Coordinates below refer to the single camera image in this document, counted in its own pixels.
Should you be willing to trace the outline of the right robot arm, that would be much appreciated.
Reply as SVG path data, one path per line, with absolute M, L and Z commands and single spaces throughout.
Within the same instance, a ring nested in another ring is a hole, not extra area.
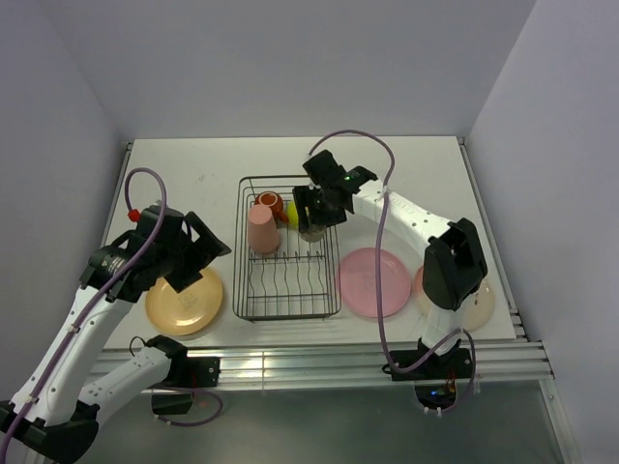
M 293 189 L 299 231 L 329 228 L 348 215 L 372 219 L 423 258 L 422 289 L 430 301 L 419 366 L 437 377 L 453 361 L 451 350 L 461 332 L 461 306 L 474 296 L 487 275 L 487 264 L 475 224 L 463 217 L 437 216 L 392 192 L 375 173 L 338 164 L 329 151 L 309 158 L 303 169 L 310 186 Z

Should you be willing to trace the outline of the yellow-green bowl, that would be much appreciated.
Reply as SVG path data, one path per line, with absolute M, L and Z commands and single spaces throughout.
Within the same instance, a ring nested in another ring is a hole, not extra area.
M 293 200 L 287 203 L 286 215 L 288 217 L 288 224 L 290 227 L 297 229 L 299 226 L 299 216 L 295 202 Z

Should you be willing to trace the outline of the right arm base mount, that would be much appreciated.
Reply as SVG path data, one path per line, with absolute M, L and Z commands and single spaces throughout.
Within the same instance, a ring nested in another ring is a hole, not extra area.
M 427 415 L 443 417 L 472 393 L 477 374 L 477 356 L 473 349 L 456 347 L 445 357 L 430 355 L 428 349 L 396 350 L 390 353 L 394 366 L 382 366 L 393 382 L 409 382 L 415 397 Z

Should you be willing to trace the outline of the pink plastic cup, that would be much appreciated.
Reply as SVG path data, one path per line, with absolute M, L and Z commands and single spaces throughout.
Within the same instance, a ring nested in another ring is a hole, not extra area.
M 280 245 L 280 233 L 267 206 L 255 204 L 250 208 L 247 229 L 248 244 L 255 253 L 273 253 Z

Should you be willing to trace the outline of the small speckled ceramic cup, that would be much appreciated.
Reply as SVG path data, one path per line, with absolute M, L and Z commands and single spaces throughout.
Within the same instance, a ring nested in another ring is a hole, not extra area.
M 312 226 L 307 229 L 299 228 L 301 238 L 307 243 L 317 243 L 322 240 L 326 232 L 324 226 Z

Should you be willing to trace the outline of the dark red teacup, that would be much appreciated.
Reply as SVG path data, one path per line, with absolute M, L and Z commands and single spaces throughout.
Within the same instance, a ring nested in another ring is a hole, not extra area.
M 284 224 L 289 223 L 289 218 L 284 209 L 284 202 L 279 194 L 274 191 L 263 191 L 256 197 L 256 203 L 270 209 L 274 219 Z

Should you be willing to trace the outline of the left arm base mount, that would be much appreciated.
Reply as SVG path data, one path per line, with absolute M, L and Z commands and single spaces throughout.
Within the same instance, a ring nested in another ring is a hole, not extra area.
M 177 428 L 196 428 L 218 419 L 224 410 L 222 398 L 213 391 L 218 385 L 221 372 L 219 357 L 190 357 L 189 349 L 182 343 L 164 335 L 157 335 L 149 340 L 135 335 L 129 343 L 130 354 L 135 357 L 133 344 L 142 343 L 140 351 L 145 348 L 157 348 L 171 358 L 168 375 L 154 388 L 178 394 L 179 399 L 165 399 L 164 393 L 151 394 L 151 410 L 156 421 L 166 426 Z M 172 416 L 187 414 L 199 398 L 211 398 L 216 403 L 215 411 L 206 419 L 198 421 L 179 421 Z

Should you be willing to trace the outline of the pink cream floral plate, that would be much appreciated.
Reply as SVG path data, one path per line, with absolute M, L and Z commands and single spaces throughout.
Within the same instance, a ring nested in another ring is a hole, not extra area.
M 423 268 L 419 268 L 413 279 L 415 300 L 425 316 L 429 315 L 430 299 L 422 286 Z M 492 316 L 495 308 L 495 294 L 485 278 L 477 292 L 468 298 L 462 305 L 460 312 L 463 313 L 463 328 L 473 332 L 485 325 Z

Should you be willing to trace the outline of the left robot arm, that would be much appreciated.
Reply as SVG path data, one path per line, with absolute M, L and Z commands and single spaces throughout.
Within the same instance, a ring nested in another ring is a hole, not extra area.
M 185 345 L 164 335 L 103 378 L 87 378 L 109 337 L 158 279 L 181 292 L 230 253 L 197 214 L 152 205 L 135 227 L 93 252 L 59 333 L 37 369 L 1 404 L 1 430 L 55 463 L 75 463 L 103 424 L 152 387 L 190 393 Z

